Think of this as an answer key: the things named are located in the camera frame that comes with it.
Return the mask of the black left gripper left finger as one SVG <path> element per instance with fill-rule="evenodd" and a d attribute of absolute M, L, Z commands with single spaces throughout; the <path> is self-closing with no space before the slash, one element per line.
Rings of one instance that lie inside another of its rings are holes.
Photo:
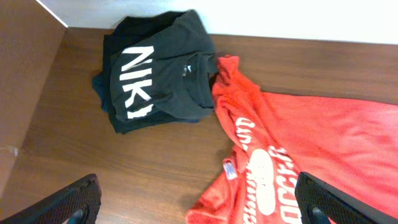
<path fill-rule="evenodd" d="M 2 224 L 94 224 L 101 206 L 96 174 L 88 174 L 41 201 L 1 220 Z"/>

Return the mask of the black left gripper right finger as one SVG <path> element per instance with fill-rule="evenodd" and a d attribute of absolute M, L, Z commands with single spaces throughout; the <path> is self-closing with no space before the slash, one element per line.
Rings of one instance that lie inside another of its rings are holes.
<path fill-rule="evenodd" d="M 327 182 L 301 172 L 295 197 L 304 224 L 395 224 L 397 219 L 344 193 Z"/>

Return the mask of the red soccer t-shirt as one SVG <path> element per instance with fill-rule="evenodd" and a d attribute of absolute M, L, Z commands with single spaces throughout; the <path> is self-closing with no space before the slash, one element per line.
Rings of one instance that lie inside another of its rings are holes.
<path fill-rule="evenodd" d="M 397 106 L 267 93 L 238 65 L 219 58 L 212 89 L 234 146 L 187 223 L 300 223 L 301 172 L 397 216 Z"/>

